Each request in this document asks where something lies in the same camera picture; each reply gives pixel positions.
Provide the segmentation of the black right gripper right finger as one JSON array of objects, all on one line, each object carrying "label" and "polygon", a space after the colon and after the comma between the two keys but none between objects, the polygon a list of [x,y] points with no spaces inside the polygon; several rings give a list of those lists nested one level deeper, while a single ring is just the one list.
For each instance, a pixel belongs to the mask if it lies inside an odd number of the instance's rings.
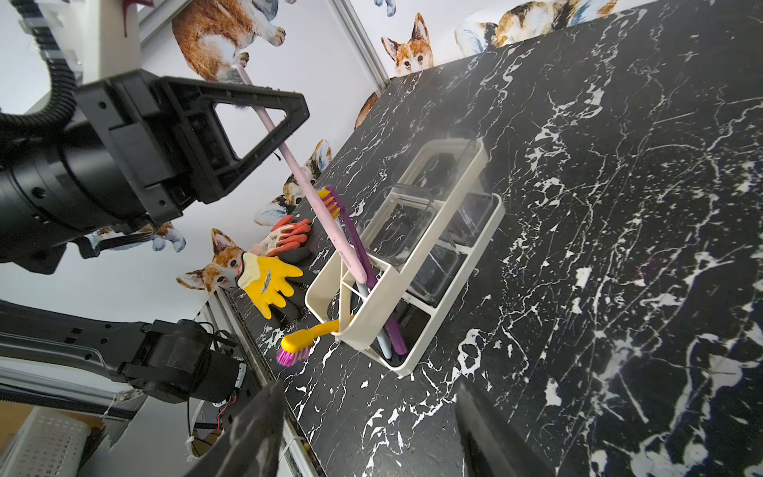
[{"label": "black right gripper right finger", "polygon": [[456,421],[468,476],[554,476],[471,381],[456,382]]}]

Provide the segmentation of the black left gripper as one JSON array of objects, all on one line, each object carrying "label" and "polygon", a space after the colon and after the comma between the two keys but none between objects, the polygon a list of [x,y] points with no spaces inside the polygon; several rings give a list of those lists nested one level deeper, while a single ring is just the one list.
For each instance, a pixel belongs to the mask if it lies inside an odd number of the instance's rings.
[{"label": "black left gripper", "polygon": [[101,228],[228,196],[309,117],[301,93],[136,71],[83,87],[68,125],[1,129],[1,260],[56,271]]}]

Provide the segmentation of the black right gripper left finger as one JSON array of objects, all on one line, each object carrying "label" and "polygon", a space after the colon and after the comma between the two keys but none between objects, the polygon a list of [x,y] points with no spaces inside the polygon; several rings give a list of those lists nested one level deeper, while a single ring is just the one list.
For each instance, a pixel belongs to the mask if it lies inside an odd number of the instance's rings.
[{"label": "black right gripper left finger", "polygon": [[276,476],[283,441],[282,383],[260,391],[186,476]]}]

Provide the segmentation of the purple toothbrush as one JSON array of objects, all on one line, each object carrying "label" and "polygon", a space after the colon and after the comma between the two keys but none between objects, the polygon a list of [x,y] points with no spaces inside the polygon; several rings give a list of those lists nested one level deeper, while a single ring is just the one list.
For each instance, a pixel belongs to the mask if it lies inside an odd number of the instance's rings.
[{"label": "purple toothbrush", "polygon": [[[334,218],[339,218],[342,224],[345,226],[346,231],[349,233],[357,257],[367,272],[367,286],[371,292],[378,283],[377,272],[369,259],[360,234],[358,233],[358,230],[352,218],[350,217],[350,214],[347,211],[347,207],[344,204],[340,194],[333,186],[327,185],[324,189],[318,192],[318,195],[322,198],[325,206],[329,209],[332,216]],[[403,335],[401,335],[401,330],[399,330],[397,322],[389,318],[385,326],[383,326],[383,329],[385,332],[387,332],[387,335],[391,340],[393,353],[403,357],[409,351],[409,349],[407,349],[407,345],[405,345],[405,339],[403,339]]]}]

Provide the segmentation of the white toothbrush holder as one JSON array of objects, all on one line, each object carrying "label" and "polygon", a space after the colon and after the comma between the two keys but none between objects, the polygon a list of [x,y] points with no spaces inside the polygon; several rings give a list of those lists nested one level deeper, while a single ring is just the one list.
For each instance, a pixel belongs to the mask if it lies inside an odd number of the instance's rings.
[{"label": "white toothbrush holder", "polygon": [[[433,140],[375,198],[361,239],[377,285],[363,298],[333,254],[306,294],[319,322],[340,321],[338,341],[401,377],[413,372],[504,217],[484,182],[488,162],[479,138]],[[387,360],[377,335],[389,318],[409,351]]]}]

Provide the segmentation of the light blue toothbrush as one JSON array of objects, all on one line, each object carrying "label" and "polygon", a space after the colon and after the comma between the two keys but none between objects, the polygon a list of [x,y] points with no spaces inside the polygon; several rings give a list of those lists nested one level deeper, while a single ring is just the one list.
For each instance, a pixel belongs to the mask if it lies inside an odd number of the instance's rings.
[{"label": "light blue toothbrush", "polygon": [[[357,288],[359,294],[361,294],[363,298],[367,298],[369,296],[370,291],[367,284],[358,283]],[[387,360],[391,359],[391,357],[393,357],[393,346],[391,345],[391,340],[389,339],[389,336],[385,330],[382,329],[377,335],[377,343],[383,357]]]}]

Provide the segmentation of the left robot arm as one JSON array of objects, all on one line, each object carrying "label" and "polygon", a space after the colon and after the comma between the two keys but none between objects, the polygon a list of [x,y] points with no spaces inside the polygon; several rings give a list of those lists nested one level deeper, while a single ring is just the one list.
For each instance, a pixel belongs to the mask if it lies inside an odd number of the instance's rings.
[{"label": "left robot arm", "polygon": [[[143,242],[143,227],[240,186],[309,116],[303,95],[135,71],[55,85],[34,114],[1,119],[1,259],[51,274]],[[244,366],[190,320],[114,323],[3,302],[1,353],[81,369],[155,399],[220,403]]]}]

